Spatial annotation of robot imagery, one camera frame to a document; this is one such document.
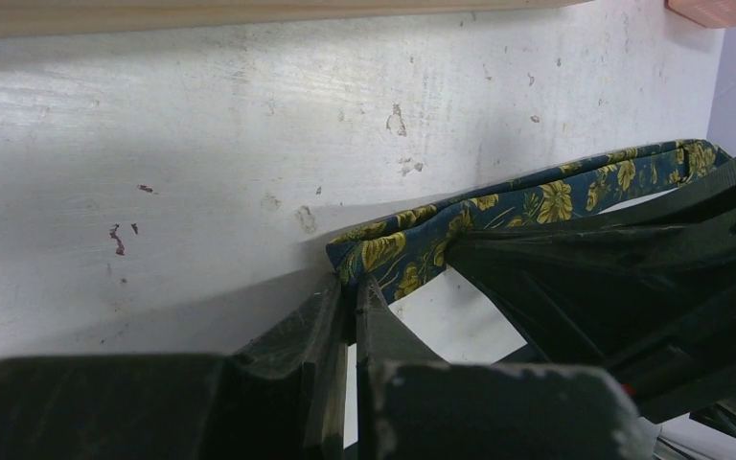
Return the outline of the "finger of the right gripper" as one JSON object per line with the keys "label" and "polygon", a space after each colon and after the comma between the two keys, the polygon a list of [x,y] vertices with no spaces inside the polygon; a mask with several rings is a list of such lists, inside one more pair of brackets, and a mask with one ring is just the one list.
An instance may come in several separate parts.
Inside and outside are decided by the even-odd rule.
{"label": "finger of the right gripper", "polygon": [[535,226],[472,231],[467,239],[520,239],[555,232],[687,224],[736,208],[736,157],[706,177],[642,203],[587,218]]}

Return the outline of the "blue yellow floral tie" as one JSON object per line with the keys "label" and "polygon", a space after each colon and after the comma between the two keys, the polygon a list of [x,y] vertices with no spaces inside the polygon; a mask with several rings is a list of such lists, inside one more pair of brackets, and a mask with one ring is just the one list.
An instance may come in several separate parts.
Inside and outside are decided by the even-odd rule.
{"label": "blue yellow floral tie", "polygon": [[729,159],[699,139],[614,150],[356,227],[330,241],[326,254],[346,289],[372,276],[393,303],[440,275],[447,248],[469,231],[594,216],[697,181]]}

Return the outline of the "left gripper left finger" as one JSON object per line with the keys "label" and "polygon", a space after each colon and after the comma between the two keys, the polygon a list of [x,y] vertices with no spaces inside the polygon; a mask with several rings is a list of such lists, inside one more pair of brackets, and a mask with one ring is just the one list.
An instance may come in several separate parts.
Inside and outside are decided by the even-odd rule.
{"label": "left gripper left finger", "polygon": [[347,346],[323,277],[232,355],[0,360],[0,459],[339,459]]}

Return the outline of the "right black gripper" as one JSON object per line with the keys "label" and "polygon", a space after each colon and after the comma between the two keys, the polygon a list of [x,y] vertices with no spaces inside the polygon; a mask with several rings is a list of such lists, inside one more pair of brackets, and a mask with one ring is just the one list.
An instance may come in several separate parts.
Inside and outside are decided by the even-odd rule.
{"label": "right black gripper", "polygon": [[643,417],[736,438],[736,208],[698,223],[466,238],[449,264],[550,362],[621,372]]}

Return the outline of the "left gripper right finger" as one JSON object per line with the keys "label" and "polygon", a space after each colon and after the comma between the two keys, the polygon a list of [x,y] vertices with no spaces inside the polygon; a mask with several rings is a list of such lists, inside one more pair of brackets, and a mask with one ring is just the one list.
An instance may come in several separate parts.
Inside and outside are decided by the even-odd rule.
{"label": "left gripper right finger", "polygon": [[389,309],[377,281],[356,295],[362,459],[649,459],[655,441],[605,370],[451,364]]}

